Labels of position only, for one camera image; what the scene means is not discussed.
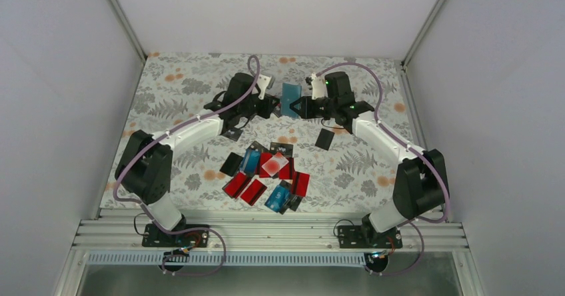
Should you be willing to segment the blue leather card holder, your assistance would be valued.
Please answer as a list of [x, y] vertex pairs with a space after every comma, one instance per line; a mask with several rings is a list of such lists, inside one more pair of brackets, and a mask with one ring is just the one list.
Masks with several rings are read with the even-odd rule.
[[302, 87], [300, 85], [283, 83], [281, 95], [281, 115], [291, 117], [293, 119], [298, 118], [298, 114], [290, 108], [290, 104], [299, 100], [301, 95]]

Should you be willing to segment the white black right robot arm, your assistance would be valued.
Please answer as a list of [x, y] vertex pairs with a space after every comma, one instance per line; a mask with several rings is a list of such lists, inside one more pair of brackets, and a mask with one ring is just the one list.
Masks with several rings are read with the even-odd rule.
[[384, 247], [392, 243], [400, 226], [440, 205], [450, 207], [445, 159], [440, 151], [409, 142], [379, 117], [376, 107], [357, 101], [345, 72], [312, 74], [305, 81], [312, 94], [290, 104], [299, 117], [334, 119], [396, 166], [392, 198], [352, 227], [353, 233], [344, 237], [344, 247]]

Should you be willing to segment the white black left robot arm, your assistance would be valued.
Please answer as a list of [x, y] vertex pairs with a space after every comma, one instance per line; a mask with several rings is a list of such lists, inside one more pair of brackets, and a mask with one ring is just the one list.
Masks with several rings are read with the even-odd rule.
[[170, 246], [185, 238], [186, 221], [172, 202], [172, 165], [189, 149], [226, 133], [242, 118], [268, 119], [279, 103], [269, 95], [274, 78], [236, 73], [226, 90], [218, 93], [192, 119], [154, 133], [134, 132], [115, 171], [118, 186], [132, 193], [132, 202], [141, 206], [159, 229], [159, 237]]

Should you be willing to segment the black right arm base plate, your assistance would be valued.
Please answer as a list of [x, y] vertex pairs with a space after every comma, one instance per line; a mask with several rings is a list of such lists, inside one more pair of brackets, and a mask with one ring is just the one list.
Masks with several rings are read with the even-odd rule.
[[402, 236], [396, 227], [383, 233], [377, 233], [361, 225], [339, 225], [335, 233], [341, 249], [400, 249], [403, 247]]

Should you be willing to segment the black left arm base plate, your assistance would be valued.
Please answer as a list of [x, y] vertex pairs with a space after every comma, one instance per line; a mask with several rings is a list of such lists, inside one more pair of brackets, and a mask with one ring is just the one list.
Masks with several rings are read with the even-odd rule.
[[162, 232], [154, 224], [145, 226], [141, 245], [143, 247], [206, 247], [209, 238], [209, 226], [203, 224], [188, 224], [186, 229], [198, 227], [199, 230], [192, 230], [187, 233], [170, 235]]

